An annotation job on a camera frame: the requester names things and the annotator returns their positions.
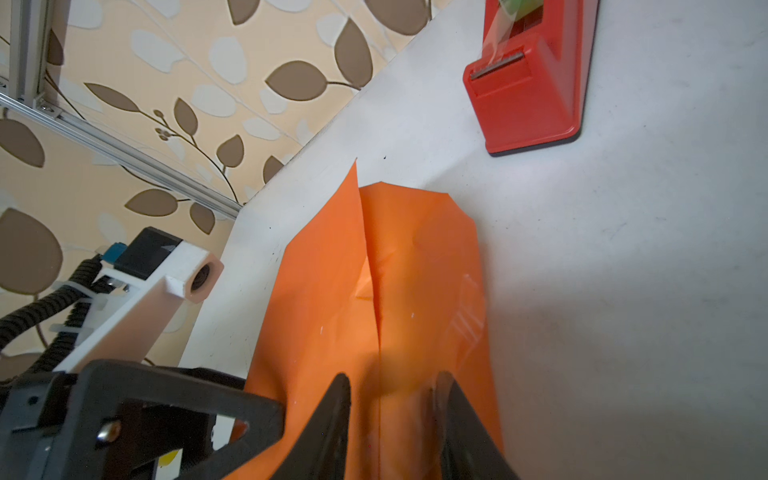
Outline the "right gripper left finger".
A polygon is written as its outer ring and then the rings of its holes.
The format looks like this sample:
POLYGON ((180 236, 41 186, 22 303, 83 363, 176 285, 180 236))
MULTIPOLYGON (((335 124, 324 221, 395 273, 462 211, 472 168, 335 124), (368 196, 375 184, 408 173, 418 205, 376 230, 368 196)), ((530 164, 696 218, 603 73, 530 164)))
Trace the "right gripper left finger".
POLYGON ((350 412, 350 380, 338 373, 272 479, 344 479, 350 412))

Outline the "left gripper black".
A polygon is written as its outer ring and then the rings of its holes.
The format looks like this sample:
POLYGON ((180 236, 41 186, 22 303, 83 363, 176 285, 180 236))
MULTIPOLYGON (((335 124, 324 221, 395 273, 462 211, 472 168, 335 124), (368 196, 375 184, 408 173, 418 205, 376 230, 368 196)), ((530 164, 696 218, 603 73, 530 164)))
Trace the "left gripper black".
POLYGON ((180 478, 223 479, 281 439, 284 408, 212 373, 97 360, 35 374, 1 408, 3 479, 135 479, 173 450, 180 478))

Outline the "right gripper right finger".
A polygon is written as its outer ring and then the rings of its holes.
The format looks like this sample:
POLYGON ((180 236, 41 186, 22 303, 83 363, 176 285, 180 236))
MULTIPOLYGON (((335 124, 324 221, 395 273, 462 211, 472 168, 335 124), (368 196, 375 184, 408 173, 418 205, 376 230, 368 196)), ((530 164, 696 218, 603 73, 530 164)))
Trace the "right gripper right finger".
POLYGON ((437 375, 434 408, 442 479, 520 480, 450 372, 437 375))

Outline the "yellow orange wrapping paper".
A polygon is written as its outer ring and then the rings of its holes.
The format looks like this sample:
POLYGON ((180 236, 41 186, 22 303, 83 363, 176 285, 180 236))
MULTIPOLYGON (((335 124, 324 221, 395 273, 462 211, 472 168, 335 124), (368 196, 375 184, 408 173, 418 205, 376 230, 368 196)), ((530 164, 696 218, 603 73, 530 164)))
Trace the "yellow orange wrapping paper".
POLYGON ((501 446, 474 221, 445 193, 360 186, 350 170, 284 252, 245 385, 283 404, 284 433, 235 477, 272 477, 342 373, 346 477, 436 478, 428 417, 442 371, 501 446))

